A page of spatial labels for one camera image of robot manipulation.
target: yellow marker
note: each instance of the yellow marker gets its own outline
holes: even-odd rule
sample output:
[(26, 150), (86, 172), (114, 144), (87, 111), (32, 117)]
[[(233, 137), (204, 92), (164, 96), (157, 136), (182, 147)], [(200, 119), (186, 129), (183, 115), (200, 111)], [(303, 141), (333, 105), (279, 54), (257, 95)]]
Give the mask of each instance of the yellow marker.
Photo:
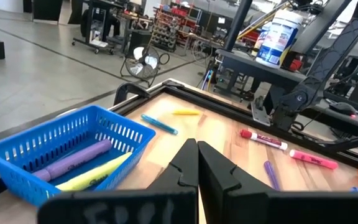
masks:
[(180, 109), (180, 110), (174, 110), (173, 114), (176, 114), (176, 115), (199, 115), (200, 112), (197, 110), (191, 110), (191, 109)]
[(83, 190), (93, 184), (104, 180), (112, 172), (114, 172), (128, 157), (131, 155), (131, 152), (128, 152), (118, 158), (115, 158), (101, 166), (98, 166), (94, 169), (85, 172), (79, 176), (72, 178), (71, 180), (62, 183), (56, 186), (58, 189), (67, 191), (67, 190)]

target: concrete floor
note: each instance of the concrete floor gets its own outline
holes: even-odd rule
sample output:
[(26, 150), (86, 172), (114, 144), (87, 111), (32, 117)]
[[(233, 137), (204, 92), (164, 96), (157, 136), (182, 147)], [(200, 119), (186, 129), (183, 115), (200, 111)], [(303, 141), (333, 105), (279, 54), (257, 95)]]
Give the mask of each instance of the concrete floor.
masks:
[[(80, 36), (79, 27), (33, 23), (30, 18), (0, 11), (0, 40), (6, 48), (6, 59), (0, 60), (0, 132), (83, 102), (110, 107), (120, 84), (137, 82), (120, 76), (119, 55), (95, 55), (84, 45), (71, 46), (72, 38)], [(204, 67), (192, 63), (191, 54), (176, 53), (162, 66), (160, 72), (165, 73), (155, 83), (175, 78), (196, 86), (201, 79), (197, 73)], [(265, 95), (268, 88), (263, 83), (257, 95)], [(308, 129), (331, 135), (322, 124), (311, 123)]]

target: purple marker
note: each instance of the purple marker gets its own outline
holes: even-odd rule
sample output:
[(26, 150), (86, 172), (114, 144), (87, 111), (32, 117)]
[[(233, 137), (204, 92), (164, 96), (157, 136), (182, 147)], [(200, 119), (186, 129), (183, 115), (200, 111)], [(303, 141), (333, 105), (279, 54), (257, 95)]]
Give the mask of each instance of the purple marker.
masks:
[(274, 172), (272, 163), (270, 161), (266, 161), (264, 163), (264, 167), (265, 167), (266, 173), (270, 179), (270, 182), (273, 185), (273, 188), (275, 190), (280, 190), (280, 185), (278, 184), (277, 176), (276, 176), (276, 173)]
[(60, 177), (72, 169), (79, 167), (96, 156), (107, 152), (111, 146), (111, 141), (105, 139), (70, 156), (67, 156), (66, 158), (54, 162), (53, 164), (50, 164), (46, 168), (38, 170), (33, 174), (36, 177), (48, 182), (52, 179)]

